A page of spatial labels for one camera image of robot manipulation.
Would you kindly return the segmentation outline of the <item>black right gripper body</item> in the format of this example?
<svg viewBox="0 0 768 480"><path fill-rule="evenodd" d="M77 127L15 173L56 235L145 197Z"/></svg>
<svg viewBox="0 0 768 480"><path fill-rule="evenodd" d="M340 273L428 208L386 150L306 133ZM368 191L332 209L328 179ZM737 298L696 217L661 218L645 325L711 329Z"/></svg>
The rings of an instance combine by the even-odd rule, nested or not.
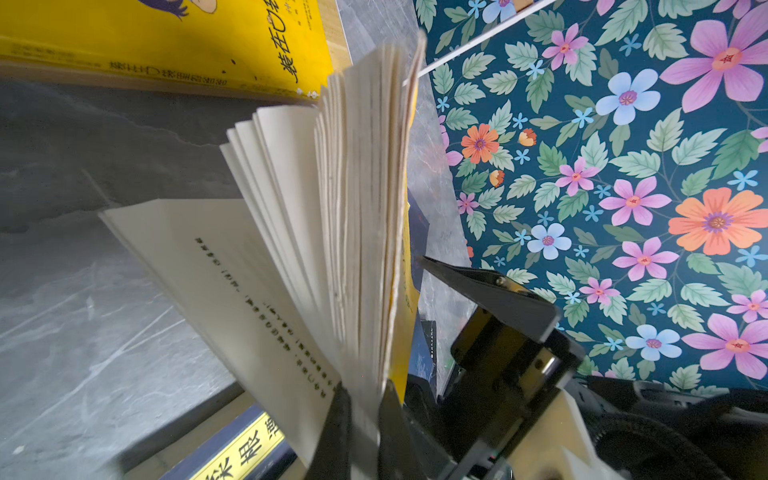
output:
<svg viewBox="0 0 768 480"><path fill-rule="evenodd" d="M454 461L449 479L484 469L495 474L584 359L555 326L553 303L492 270L429 257L424 270L473 302L474 313L451 346L455 361L438 414Z"/></svg>

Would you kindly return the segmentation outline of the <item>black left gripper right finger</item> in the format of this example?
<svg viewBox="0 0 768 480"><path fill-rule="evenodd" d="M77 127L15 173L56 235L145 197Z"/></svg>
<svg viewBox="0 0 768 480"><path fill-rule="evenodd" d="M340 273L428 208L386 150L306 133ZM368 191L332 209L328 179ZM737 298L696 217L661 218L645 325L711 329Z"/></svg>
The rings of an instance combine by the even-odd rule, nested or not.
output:
<svg viewBox="0 0 768 480"><path fill-rule="evenodd" d="M378 412L377 474L381 480L425 480L394 383L386 382Z"/></svg>

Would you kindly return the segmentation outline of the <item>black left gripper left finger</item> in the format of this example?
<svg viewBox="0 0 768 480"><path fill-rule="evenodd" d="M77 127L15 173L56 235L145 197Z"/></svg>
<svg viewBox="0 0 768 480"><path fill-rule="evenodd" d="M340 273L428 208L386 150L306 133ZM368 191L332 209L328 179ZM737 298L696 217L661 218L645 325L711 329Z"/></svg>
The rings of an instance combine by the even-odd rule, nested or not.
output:
<svg viewBox="0 0 768 480"><path fill-rule="evenodd" d="M351 479L352 425L352 400L339 383L305 480Z"/></svg>

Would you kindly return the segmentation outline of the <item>yellow cartoon cover book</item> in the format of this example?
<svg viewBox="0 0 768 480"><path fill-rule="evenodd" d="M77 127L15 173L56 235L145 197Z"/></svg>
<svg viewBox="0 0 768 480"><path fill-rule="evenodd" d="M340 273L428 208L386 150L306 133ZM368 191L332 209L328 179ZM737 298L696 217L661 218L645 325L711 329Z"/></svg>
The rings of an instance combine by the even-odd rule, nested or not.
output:
<svg viewBox="0 0 768 480"><path fill-rule="evenodd" d="M102 221L309 463L338 387L374 431L403 393L419 294L407 157L424 45L371 51L313 106L261 107L221 153L236 199L158 199Z"/></svg>

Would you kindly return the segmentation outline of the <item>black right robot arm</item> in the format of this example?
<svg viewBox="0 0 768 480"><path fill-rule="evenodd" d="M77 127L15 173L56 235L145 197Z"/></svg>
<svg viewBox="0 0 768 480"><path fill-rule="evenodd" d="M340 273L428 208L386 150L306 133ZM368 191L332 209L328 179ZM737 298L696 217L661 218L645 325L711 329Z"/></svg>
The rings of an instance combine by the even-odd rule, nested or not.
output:
<svg viewBox="0 0 768 480"><path fill-rule="evenodd" d="M455 477L766 477L765 392L696 396L642 381L578 380L586 355L557 329L554 304L494 271L429 257L421 265L476 306L426 419Z"/></svg>

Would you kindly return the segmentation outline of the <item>blue book in middle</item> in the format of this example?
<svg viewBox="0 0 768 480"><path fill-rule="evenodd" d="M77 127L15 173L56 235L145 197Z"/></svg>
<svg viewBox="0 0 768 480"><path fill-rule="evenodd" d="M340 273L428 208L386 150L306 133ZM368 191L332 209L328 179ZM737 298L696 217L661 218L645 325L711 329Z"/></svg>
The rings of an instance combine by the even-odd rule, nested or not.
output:
<svg viewBox="0 0 768 480"><path fill-rule="evenodd" d="M224 403L189 431L173 434L125 469L125 479L278 479L297 457L248 393Z"/></svg>

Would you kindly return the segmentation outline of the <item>yellow book under shelf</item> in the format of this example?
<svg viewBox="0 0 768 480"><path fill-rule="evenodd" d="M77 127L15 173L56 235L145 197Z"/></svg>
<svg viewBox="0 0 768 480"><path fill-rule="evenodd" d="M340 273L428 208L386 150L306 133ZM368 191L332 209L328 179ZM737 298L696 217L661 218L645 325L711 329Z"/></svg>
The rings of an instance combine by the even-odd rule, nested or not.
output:
<svg viewBox="0 0 768 480"><path fill-rule="evenodd" d="M316 1L4 1L7 78L311 102L333 72Z"/></svg>

